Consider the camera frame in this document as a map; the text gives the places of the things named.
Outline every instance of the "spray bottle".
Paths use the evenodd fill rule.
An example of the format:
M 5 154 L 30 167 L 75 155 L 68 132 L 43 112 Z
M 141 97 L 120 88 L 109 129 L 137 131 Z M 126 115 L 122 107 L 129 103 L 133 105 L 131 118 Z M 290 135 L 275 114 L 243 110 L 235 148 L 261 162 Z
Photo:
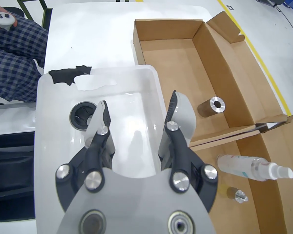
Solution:
M 223 172 L 259 181 L 293 178 L 290 168 L 268 162 L 261 157 L 219 155 L 217 165 Z

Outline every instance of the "metal bolt head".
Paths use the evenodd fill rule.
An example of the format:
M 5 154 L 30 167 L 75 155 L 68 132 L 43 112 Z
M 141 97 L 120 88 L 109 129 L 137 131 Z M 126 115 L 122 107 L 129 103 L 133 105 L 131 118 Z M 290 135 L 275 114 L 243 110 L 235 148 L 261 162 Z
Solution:
M 102 182 L 102 175 L 98 171 L 93 171 L 85 178 L 85 186 L 88 190 L 94 190 L 100 186 Z
M 108 127 L 107 126 L 103 126 L 98 128 L 97 133 L 101 136 L 104 136 L 108 133 Z
M 182 172 L 174 173 L 172 183 L 179 191 L 187 191 L 190 186 L 189 178 Z
M 166 126 L 170 131 L 176 131 L 179 129 L 178 124 L 174 121 L 167 122 Z
M 70 167 L 69 165 L 61 165 L 57 170 L 56 170 L 56 177 L 59 179 L 65 178 L 69 174 Z
M 193 234 L 194 223 L 191 217 L 182 211 L 173 212 L 168 220 L 169 234 Z
M 215 179 L 217 177 L 217 170 L 212 165 L 206 165 L 204 167 L 204 173 L 209 179 Z

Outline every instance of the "white plastic bin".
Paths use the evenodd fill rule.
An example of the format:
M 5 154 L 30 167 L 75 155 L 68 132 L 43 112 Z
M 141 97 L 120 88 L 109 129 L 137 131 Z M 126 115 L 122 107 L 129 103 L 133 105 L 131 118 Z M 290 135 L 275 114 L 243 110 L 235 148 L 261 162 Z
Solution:
M 148 177 L 160 171 L 157 152 L 166 110 L 156 70 L 149 65 L 92 69 L 90 75 L 75 77 L 75 83 L 54 84 L 45 74 L 38 84 L 35 207 L 37 224 L 48 224 L 48 233 L 56 233 L 64 216 L 56 194 L 56 169 L 84 146 L 84 132 L 69 121 L 76 104 L 106 100 L 116 150 L 113 171 L 128 177 Z

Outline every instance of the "black tape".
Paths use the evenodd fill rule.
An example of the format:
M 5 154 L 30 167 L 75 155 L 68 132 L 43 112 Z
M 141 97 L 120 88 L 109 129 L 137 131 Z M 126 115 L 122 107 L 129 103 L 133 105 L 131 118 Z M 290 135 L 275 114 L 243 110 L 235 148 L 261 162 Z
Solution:
M 53 79 L 53 83 L 66 83 L 71 85 L 74 82 L 74 78 L 77 76 L 90 74 L 91 67 L 87 66 L 76 66 L 76 69 L 60 69 L 60 70 L 51 70 L 48 73 Z

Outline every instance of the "small metal part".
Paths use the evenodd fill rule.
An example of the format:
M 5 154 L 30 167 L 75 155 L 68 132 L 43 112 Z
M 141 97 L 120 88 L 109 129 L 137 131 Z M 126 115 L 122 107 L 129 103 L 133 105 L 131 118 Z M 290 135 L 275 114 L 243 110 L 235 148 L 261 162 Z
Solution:
M 169 122 L 167 122 L 166 125 L 167 125 L 167 128 L 168 128 L 170 131 L 176 131 L 176 130 L 179 129 L 178 124 L 175 123 L 174 121 L 169 121 Z
M 97 210 L 87 212 L 80 221 L 79 231 L 81 234 L 103 234 L 106 229 L 106 218 Z
M 242 190 L 239 190 L 232 186 L 227 189 L 227 196 L 228 198 L 235 200 L 240 204 L 248 201 L 248 197 Z
M 75 105 L 69 115 L 70 123 L 77 130 L 87 130 L 95 109 L 96 105 L 92 102 L 82 102 Z
M 108 127 L 107 126 L 103 126 L 103 127 L 98 128 L 97 133 L 100 136 L 106 135 L 108 133 Z
M 69 174 L 69 165 L 61 165 L 56 171 L 56 177 L 59 179 L 65 178 Z
M 194 224 L 188 214 L 176 211 L 169 217 L 168 230 L 170 234 L 193 234 Z
M 198 113 L 200 116 L 207 118 L 209 116 L 222 113 L 225 109 L 225 102 L 220 97 L 212 97 L 198 106 Z
M 190 186 L 189 178 L 183 172 L 175 172 L 172 183 L 179 191 L 187 191 Z
M 217 170 L 212 165 L 206 165 L 204 167 L 204 173 L 209 179 L 215 179 L 217 177 Z
M 94 190 L 100 186 L 102 175 L 98 171 L 93 171 L 85 178 L 85 186 L 88 190 Z

